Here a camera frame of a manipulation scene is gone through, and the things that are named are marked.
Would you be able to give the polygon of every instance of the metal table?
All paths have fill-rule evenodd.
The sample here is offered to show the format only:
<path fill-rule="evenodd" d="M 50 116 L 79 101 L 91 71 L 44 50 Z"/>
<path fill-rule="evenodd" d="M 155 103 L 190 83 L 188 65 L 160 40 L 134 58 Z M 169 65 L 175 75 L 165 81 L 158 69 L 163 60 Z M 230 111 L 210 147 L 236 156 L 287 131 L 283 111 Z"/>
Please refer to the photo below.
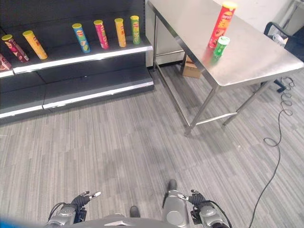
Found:
<path fill-rule="evenodd" d="M 212 86 L 208 97 L 191 122 L 187 119 L 183 108 L 168 86 L 188 125 L 185 135 L 188 135 L 196 125 L 220 118 L 229 117 L 223 123 L 224 125 L 228 124 L 265 91 L 275 78 L 288 76 L 304 67 L 301 60 L 236 15 L 233 16 L 225 34 L 230 38 L 230 44 L 220 59 L 213 58 L 213 49 L 208 47 L 208 41 L 221 8 L 213 0 L 149 0 L 148 5 L 155 13 L 153 69 L 159 69 L 165 84 L 168 86 L 167 79 L 157 64 L 156 57 L 182 51 L 156 54 L 159 19 Z M 235 112 L 199 120 L 201 114 L 218 92 L 261 82 L 266 83 Z"/>

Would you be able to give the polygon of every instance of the pringles can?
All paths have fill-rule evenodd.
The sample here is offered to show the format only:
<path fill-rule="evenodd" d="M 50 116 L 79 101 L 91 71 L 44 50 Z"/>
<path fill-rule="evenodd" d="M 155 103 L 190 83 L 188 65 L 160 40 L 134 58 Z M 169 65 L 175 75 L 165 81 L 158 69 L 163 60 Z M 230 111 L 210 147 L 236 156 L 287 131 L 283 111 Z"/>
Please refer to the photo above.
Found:
<path fill-rule="evenodd" d="M 1 38 L 4 43 L 9 47 L 10 51 L 17 57 L 21 63 L 29 61 L 29 57 L 24 53 L 21 47 L 16 43 L 11 34 L 7 34 Z"/>
<path fill-rule="evenodd" d="M 225 47 L 229 44 L 230 39 L 228 37 L 219 37 L 217 47 L 215 48 L 213 55 L 216 57 L 221 57 Z"/>
<path fill-rule="evenodd" d="M 25 31 L 22 35 L 40 59 L 46 59 L 48 57 L 32 30 Z"/>
<path fill-rule="evenodd" d="M 122 18 L 116 18 L 115 19 L 118 43 L 119 43 L 119 46 L 122 47 L 122 48 L 127 46 L 127 44 L 125 42 L 124 23 L 123 22 L 124 22 L 124 19 L 122 19 Z"/>
<path fill-rule="evenodd" d="M 219 37 L 223 36 L 231 22 L 237 4 L 229 1 L 225 1 L 222 4 L 222 9 L 219 13 L 217 23 L 214 26 L 208 46 L 215 48 Z"/>
<path fill-rule="evenodd" d="M 108 44 L 108 40 L 107 40 L 106 35 L 105 35 L 105 28 L 104 28 L 104 25 L 103 25 L 103 21 L 102 20 L 95 20 L 94 25 L 95 25 L 95 29 L 96 29 L 101 47 L 103 49 L 108 49 L 109 44 Z"/>
<path fill-rule="evenodd" d="M 140 44 L 141 39 L 139 37 L 139 17 L 134 15 L 134 16 L 131 16 L 130 18 L 131 18 L 133 43 Z"/>
<path fill-rule="evenodd" d="M 0 53 L 0 71 L 2 70 L 9 70 L 11 69 L 11 64 L 9 61 L 6 60 L 6 58 Z"/>
<path fill-rule="evenodd" d="M 90 46 L 89 43 L 86 40 L 86 35 L 84 30 L 82 29 L 82 25 L 80 23 L 76 23 L 72 25 L 72 28 L 74 29 L 74 32 L 76 34 L 76 37 L 78 39 L 78 42 L 80 44 L 80 47 L 84 53 L 89 53 Z"/>

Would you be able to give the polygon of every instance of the blue pringles can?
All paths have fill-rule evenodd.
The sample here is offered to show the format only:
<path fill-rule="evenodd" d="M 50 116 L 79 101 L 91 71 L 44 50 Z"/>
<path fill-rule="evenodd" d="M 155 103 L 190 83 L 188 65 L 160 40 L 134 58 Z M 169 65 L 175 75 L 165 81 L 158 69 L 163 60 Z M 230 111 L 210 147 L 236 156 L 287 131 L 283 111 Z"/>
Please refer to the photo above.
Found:
<path fill-rule="evenodd" d="M 85 32 L 82 29 L 82 25 L 80 23 L 76 23 L 72 25 L 72 28 L 74 29 L 75 35 L 77 36 L 82 51 L 84 53 L 89 53 L 91 50 L 89 43 L 86 40 Z"/>

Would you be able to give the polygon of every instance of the table top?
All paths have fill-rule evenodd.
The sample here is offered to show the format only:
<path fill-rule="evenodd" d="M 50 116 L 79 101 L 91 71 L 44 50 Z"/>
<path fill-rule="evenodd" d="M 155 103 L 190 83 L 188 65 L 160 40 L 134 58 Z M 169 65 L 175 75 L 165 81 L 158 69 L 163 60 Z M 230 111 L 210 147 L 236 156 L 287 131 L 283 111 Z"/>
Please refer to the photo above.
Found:
<path fill-rule="evenodd" d="M 304 67 L 236 15 L 225 33 L 229 45 L 221 58 L 213 58 L 208 42 L 221 9 L 213 0 L 149 0 L 148 4 L 213 88 L 251 85 Z"/>

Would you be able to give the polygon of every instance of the lime green pringles can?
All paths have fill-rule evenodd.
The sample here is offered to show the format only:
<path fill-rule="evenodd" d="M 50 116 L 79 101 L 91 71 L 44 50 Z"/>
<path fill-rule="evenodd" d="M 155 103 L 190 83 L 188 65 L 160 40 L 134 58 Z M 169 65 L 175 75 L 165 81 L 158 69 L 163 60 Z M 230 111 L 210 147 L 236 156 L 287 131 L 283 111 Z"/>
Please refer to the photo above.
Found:
<path fill-rule="evenodd" d="M 141 39 L 139 36 L 139 17 L 134 15 L 131 16 L 131 28 L 132 28 L 132 36 L 133 36 L 133 43 L 140 44 Z"/>
<path fill-rule="evenodd" d="M 217 46 L 213 52 L 216 57 L 221 57 L 225 47 L 229 44 L 230 39 L 228 37 L 221 36 L 218 38 Z"/>
<path fill-rule="evenodd" d="M 82 25 L 80 23 L 76 23 L 72 25 L 72 28 L 74 29 L 75 35 L 78 39 L 78 42 L 80 44 L 80 47 L 84 53 L 89 53 L 90 46 L 89 43 L 86 40 L 86 35 L 84 30 L 82 29 Z"/>

